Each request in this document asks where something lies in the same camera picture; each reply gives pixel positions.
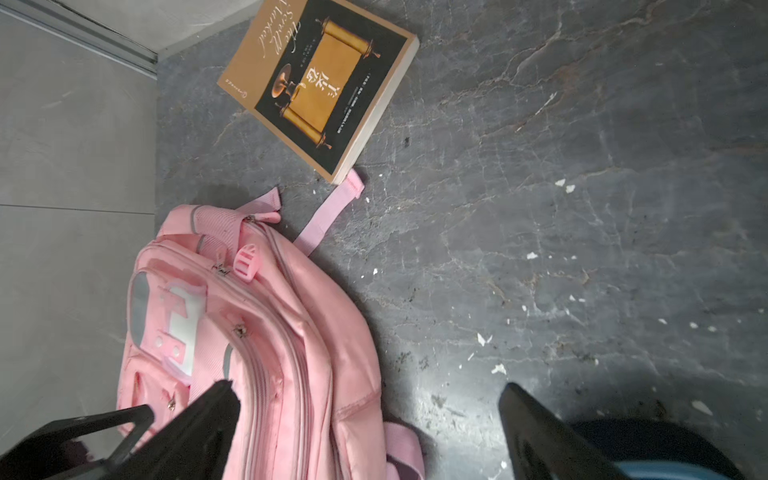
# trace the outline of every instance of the marble floor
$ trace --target marble floor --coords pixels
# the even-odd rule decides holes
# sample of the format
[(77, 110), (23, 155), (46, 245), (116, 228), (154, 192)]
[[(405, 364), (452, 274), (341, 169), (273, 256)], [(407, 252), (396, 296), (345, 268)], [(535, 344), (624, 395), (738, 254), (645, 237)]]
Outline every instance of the marble floor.
[[(429, 477), (511, 478), (507, 381), (768, 470), (766, 4), (356, 3), (422, 46), (313, 259), (366, 315)], [(293, 238), (330, 188), (216, 86), (247, 26), (159, 65), (157, 218), (278, 185)]]

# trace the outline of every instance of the white debris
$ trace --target white debris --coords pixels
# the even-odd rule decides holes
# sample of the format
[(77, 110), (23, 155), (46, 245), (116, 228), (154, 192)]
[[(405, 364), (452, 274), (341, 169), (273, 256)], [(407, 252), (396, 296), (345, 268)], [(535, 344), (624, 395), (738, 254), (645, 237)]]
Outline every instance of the white debris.
[(536, 111), (536, 113), (534, 113), (534, 114), (533, 114), (533, 116), (535, 117), (536, 115), (540, 114), (540, 113), (541, 113), (541, 111), (542, 111), (542, 110), (544, 110), (544, 109), (545, 109), (545, 107), (546, 107), (547, 105), (549, 105), (549, 104), (550, 104), (550, 103), (551, 103), (551, 102), (554, 100), (554, 97), (556, 97), (556, 96), (557, 96), (557, 94), (558, 94), (558, 93), (557, 93), (557, 92), (555, 92), (554, 94), (550, 95), (550, 96), (549, 96), (549, 98), (547, 99), (547, 101), (546, 101), (546, 102), (545, 102), (545, 103), (544, 103), (544, 104), (541, 106), (541, 108), (539, 108), (539, 109)]
[(704, 405), (704, 402), (701, 400), (694, 400), (690, 403), (690, 406), (694, 407), (699, 412), (702, 412), (706, 415), (712, 416), (712, 410), (706, 405)]

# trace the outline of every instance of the book cover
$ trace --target book cover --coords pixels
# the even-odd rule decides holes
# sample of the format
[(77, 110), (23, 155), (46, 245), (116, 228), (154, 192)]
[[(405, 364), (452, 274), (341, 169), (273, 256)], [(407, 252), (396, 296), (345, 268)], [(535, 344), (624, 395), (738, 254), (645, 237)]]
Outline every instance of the book cover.
[(265, 0), (218, 84), (338, 184), (418, 46), (344, 0)]

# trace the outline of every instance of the backpack strap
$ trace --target backpack strap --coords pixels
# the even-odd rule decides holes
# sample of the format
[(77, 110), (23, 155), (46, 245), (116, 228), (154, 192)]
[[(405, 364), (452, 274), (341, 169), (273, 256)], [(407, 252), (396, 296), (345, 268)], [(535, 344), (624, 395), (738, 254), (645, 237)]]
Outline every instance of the backpack strap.
[(238, 208), (237, 211), (242, 214), (261, 215), (265, 218), (269, 218), (269, 220), (261, 221), (266, 221), (268, 223), (278, 223), (280, 222), (280, 214), (277, 213), (277, 211), (281, 207), (282, 204), (280, 203), (280, 192), (277, 190), (277, 187), (274, 187), (272, 190), (266, 192), (256, 200), (252, 200)]
[(296, 241), (293, 242), (296, 248), (309, 256), (320, 244), (331, 223), (333, 223), (349, 202), (360, 198), (364, 188), (365, 185), (362, 184), (362, 180), (360, 180), (357, 172), (350, 170), (344, 181), (320, 205), (312, 220), (304, 227)]
[[(305, 255), (309, 256), (326, 235), (331, 223), (339, 216), (344, 208), (360, 194), (365, 186), (354, 170), (350, 170), (344, 181), (336, 187), (317, 209), (312, 220), (304, 227), (294, 245)], [(227, 264), (231, 264), (237, 253), (240, 239), (240, 224), (246, 217), (251, 220), (267, 223), (280, 222), (281, 208), (280, 193), (273, 188), (266, 194), (252, 200), (237, 210), (207, 207), (200, 205), (181, 205), (174, 208), (163, 222), (157, 236), (196, 234), (210, 236), (203, 244), (215, 250), (226, 252)]]
[(403, 425), (384, 422), (386, 480), (424, 480), (424, 456), (419, 437)]

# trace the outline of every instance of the backpack zipper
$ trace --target backpack zipper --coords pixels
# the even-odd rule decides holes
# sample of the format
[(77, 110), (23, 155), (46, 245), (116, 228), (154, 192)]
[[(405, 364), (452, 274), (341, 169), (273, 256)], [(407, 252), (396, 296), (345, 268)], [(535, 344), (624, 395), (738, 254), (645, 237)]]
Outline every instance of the backpack zipper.
[[(286, 262), (285, 262), (285, 260), (283, 258), (283, 253), (280, 250), (280, 246), (277, 244), (277, 241), (275, 240), (275, 237), (274, 237), (274, 233), (275, 232), (274, 232), (274, 230), (272, 228), (268, 227), (263, 222), (256, 221), (256, 218), (253, 215), (247, 216), (244, 219), (244, 221), (245, 221), (246, 225), (248, 225), (251, 228), (251, 230), (254, 230), (257, 233), (262, 233), (266, 237), (266, 241), (270, 245), (270, 249), (272, 250), (272, 254), (274, 255), (275, 259), (278, 262), (278, 267), (280, 268), (280, 272), (283, 274), (283, 276), (288, 281), (288, 284), (293, 289), (293, 292), (296, 295), (298, 295), (299, 294), (299, 290), (296, 288), (296, 282), (293, 279), (293, 273), (288, 268), (288, 265), (286, 264)], [(330, 376), (330, 378), (328, 380), (328, 383), (329, 383), (329, 385), (328, 385), (328, 392), (329, 392), (329, 395), (331, 396), (333, 394), (333, 372), (331, 372), (331, 376)], [(309, 448), (309, 438), (307, 438), (306, 440), (307, 440), (306, 448), (308, 449)], [(337, 467), (337, 469), (336, 469), (337, 470), (336, 477), (337, 478), (343, 478), (343, 474), (340, 473), (341, 472), (341, 458), (339, 457), (339, 451), (338, 451), (338, 449), (334, 449), (333, 452), (334, 452), (334, 461), (335, 461), (336, 467)], [(309, 468), (308, 465), (304, 465), (303, 471), (307, 472), (308, 468)]]
[[(256, 307), (263, 311), (263, 312), (270, 312), (270, 308), (267, 307), (265, 304), (261, 303), (260, 300), (258, 300), (255, 297), (255, 293), (252, 290), (248, 290), (245, 286), (242, 285), (242, 282), (239, 280), (233, 281), (230, 277), (228, 277), (228, 273), (230, 269), (226, 268), (222, 263), (217, 263), (212, 266), (212, 270), (216, 271), (217, 273), (215, 275), (212, 274), (211, 270), (206, 269), (203, 266), (199, 266), (197, 262), (194, 261), (194, 258), (192, 255), (198, 257), (199, 255), (197, 253), (191, 253), (189, 250), (184, 249), (181, 246), (174, 247), (175, 243), (168, 242), (166, 244), (163, 243), (152, 243), (150, 246), (147, 247), (147, 249), (150, 248), (161, 248), (164, 250), (169, 250), (173, 254), (183, 257), (185, 260), (190, 260), (190, 262), (194, 265), (195, 270), (199, 270), (200, 272), (204, 273), (204, 276), (213, 276), (214, 278), (217, 278), (221, 280), (221, 283), (228, 287), (230, 290), (234, 290), (235, 293), (238, 293), (238, 297), (242, 297), (241, 300), (246, 303), (253, 303), (256, 305)], [(276, 321), (273, 321), (273, 323), (278, 327), (277, 329), (283, 334), (283, 340), (288, 345), (288, 350), (291, 353), (292, 357), (292, 367), (294, 372), (296, 373), (296, 404), (298, 408), (296, 409), (296, 424), (298, 425), (298, 430), (300, 434), (297, 436), (296, 439), (296, 459), (293, 463), (293, 467), (291, 468), (291, 479), (290, 480), (301, 480), (301, 478), (306, 477), (307, 473), (307, 466), (306, 463), (308, 461), (306, 450), (309, 444), (309, 428), (308, 425), (309, 422), (309, 405), (310, 405), (310, 398), (309, 393), (306, 390), (306, 387), (308, 385), (308, 378), (307, 378), (307, 368), (306, 363), (301, 362), (301, 356), (298, 355), (296, 351), (296, 346), (293, 344), (292, 338), (290, 333), (287, 331), (288, 327), (286, 327), (283, 321), (280, 321), (280, 318), (278, 315), (272, 313), (271, 315)], [(247, 342), (240, 341), (240, 344), (246, 344)], [(254, 452), (249, 452), (248, 455), (248, 464), (252, 467), (251, 462), (251, 456)]]
[(246, 369), (248, 372), (249, 377), (251, 377), (251, 382), (254, 386), (252, 391), (249, 391), (248, 394), (254, 396), (253, 398), (253, 404), (256, 406), (254, 408), (253, 412), (253, 418), (251, 419), (251, 442), (250, 444), (253, 446), (252, 448), (248, 449), (247, 457), (246, 457), (246, 465), (243, 469), (243, 479), (251, 478), (251, 473), (256, 471), (258, 468), (258, 462), (260, 460), (260, 457), (257, 456), (257, 451), (259, 449), (259, 445), (261, 445), (262, 442), (262, 433), (263, 429), (260, 428), (260, 425), (263, 425), (264, 419), (266, 416), (267, 411), (267, 401), (270, 397), (270, 390), (266, 383), (266, 376), (264, 375), (264, 368), (263, 364), (260, 360), (257, 358), (257, 354), (253, 350), (253, 346), (243, 341), (243, 338), (247, 335), (246, 333), (242, 336), (240, 335), (240, 327), (239, 324), (232, 324), (231, 326), (233, 328), (224, 329), (219, 325), (218, 322), (214, 322), (214, 325), (219, 329), (219, 331), (222, 332), (225, 338), (229, 340), (229, 342), (235, 346), (238, 346), (239, 352), (245, 352), (250, 358), (248, 359), (251, 362), (256, 363), (259, 368), (254, 369), (256, 370), (255, 373), (252, 374), (250, 371), (251, 369)]

